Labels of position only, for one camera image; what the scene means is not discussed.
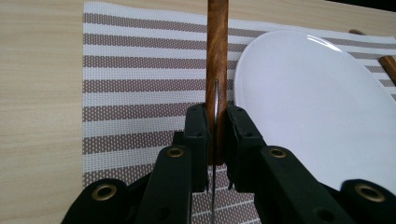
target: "white plate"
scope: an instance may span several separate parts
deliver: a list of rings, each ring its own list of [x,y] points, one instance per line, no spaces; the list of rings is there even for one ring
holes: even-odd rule
[[[294,31],[259,36],[236,66],[234,100],[268,145],[291,150],[319,182],[340,189],[362,178],[396,194],[396,103],[330,42]]]

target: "woven placemat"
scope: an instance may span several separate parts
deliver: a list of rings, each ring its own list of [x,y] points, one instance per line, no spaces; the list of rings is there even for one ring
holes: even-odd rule
[[[83,51],[83,186],[109,177],[130,184],[184,128],[190,105],[205,100],[206,16],[86,3]],[[396,100],[377,59],[396,55],[392,36],[361,36],[261,21],[229,21],[228,100],[244,48],[274,30],[320,36],[365,65]],[[260,223],[253,196],[227,190],[218,169],[217,222]],[[210,193],[194,194],[192,223],[209,222]]]

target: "brass screw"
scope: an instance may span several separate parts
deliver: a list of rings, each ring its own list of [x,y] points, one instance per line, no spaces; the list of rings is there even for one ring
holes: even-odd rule
[[[96,187],[92,193],[92,198],[96,201],[106,201],[112,198],[117,192],[117,187],[112,184],[102,184]]]
[[[286,157],[286,152],[280,148],[271,148],[270,154],[271,154],[271,156],[276,157],[276,158],[285,158]]]
[[[170,148],[166,151],[166,155],[168,157],[173,157],[173,158],[181,157],[183,154],[184,154],[184,151],[177,147]]]
[[[357,184],[355,186],[355,190],[356,192],[358,192],[358,194],[375,203],[382,203],[385,201],[385,196],[384,194],[381,193],[381,191],[372,188],[371,186],[365,185],[365,184]]]

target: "screw hole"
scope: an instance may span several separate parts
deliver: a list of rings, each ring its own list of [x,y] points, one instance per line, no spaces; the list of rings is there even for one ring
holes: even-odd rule
[[[318,218],[320,218],[320,220],[325,222],[333,222],[335,220],[335,217],[332,214],[332,212],[322,207],[317,208],[315,210],[315,214],[318,216]]]
[[[363,198],[375,202],[382,203],[385,201],[385,196],[379,190],[372,188],[365,184],[358,184],[355,186],[355,191]]]
[[[92,193],[92,198],[96,201],[106,201],[112,198],[117,192],[117,187],[112,184],[102,184],[96,187]]]
[[[183,153],[184,153],[183,150],[177,147],[168,149],[166,151],[166,155],[168,155],[168,157],[173,157],[173,158],[181,157]]]
[[[282,150],[282,149],[279,149],[279,148],[270,149],[270,154],[271,154],[271,156],[276,157],[276,158],[284,158],[284,157],[286,157],[286,152],[284,150]]]

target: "wooden table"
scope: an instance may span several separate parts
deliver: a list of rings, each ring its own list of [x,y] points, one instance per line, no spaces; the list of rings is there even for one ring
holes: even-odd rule
[[[109,0],[206,14],[204,0]],[[82,0],[0,2],[0,222],[59,223],[82,190]],[[396,35],[396,13],[230,0],[230,18]]]

